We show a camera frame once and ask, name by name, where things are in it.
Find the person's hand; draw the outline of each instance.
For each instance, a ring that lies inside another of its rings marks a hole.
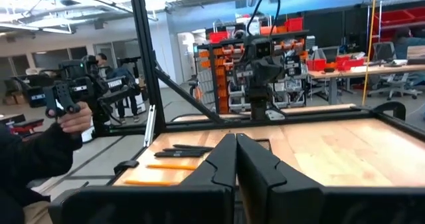
[[[65,114],[58,119],[58,124],[62,130],[66,133],[81,133],[86,131],[92,121],[92,111],[88,107],[87,103],[79,102],[77,105],[80,106],[81,110],[76,114]],[[50,115],[54,115],[54,111],[49,111]]]

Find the black jacket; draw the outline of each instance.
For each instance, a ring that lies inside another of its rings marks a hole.
[[[23,224],[23,207],[50,201],[50,197],[27,188],[27,184],[68,172],[72,153],[81,146],[81,138],[72,138],[58,124],[26,142],[0,124],[0,223]]]

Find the person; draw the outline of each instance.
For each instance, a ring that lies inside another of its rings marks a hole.
[[[98,66],[99,67],[105,67],[107,66],[107,56],[103,53],[99,53],[96,56],[96,60],[98,61]],[[116,78],[116,77],[120,77],[120,76],[124,76],[126,78],[126,81],[128,83],[130,83],[130,86],[135,86],[135,78],[133,76],[133,74],[126,68],[126,67],[119,67],[119,68],[103,68],[102,70],[105,70],[105,75],[107,79],[111,79],[111,78]],[[130,108],[131,108],[131,113],[133,114],[133,121],[134,122],[139,122],[140,118],[139,115],[137,113],[137,102],[135,100],[135,95],[130,95],[128,97],[130,99]],[[125,109],[124,109],[124,101],[120,100],[117,102],[117,109],[118,109],[118,116],[120,117],[120,122],[121,124],[125,124],[126,123],[126,118],[125,118]]]
[[[60,117],[40,136],[25,142],[0,126],[0,223],[51,224],[50,197],[29,188],[34,179],[67,173],[72,154],[82,147],[81,133],[90,127],[92,111],[79,102],[81,111]]]
[[[425,45],[425,39],[413,37],[408,27],[397,29],[392,42],[397,59],[407,59],[408,47]]]

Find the orange pencil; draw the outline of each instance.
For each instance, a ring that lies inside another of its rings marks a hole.
[[[129,185],[146,185],[146,186],[170,186],[170,185],[178,185],[177,182],[171,181],[138,181],[138,180],[125,180],[125,184]]]
[[[196,166],[190,165],[174,165],[174,164],[147,164],[147,168],[164,168],[164,169],[181,169],[181,170],[195,170]]]

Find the yellow pole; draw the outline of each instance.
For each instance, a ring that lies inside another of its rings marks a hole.
[[[365,87],[363,88],[363,99],[361,102],[361,105],[365,105],[366,102],[366,91],[367,91],[367,79],[369,76],[369,61],[371,60],[371,51],[372,51],[372,37],[373,37],[373,23],[375,21],[375,4],[377,3],[377,0],[373,0],[372,4],[372,21],[371,21],[371,31],[369,34],[369,50],[367,51],[367,64],[366,64],[366,76],[365,76]]]

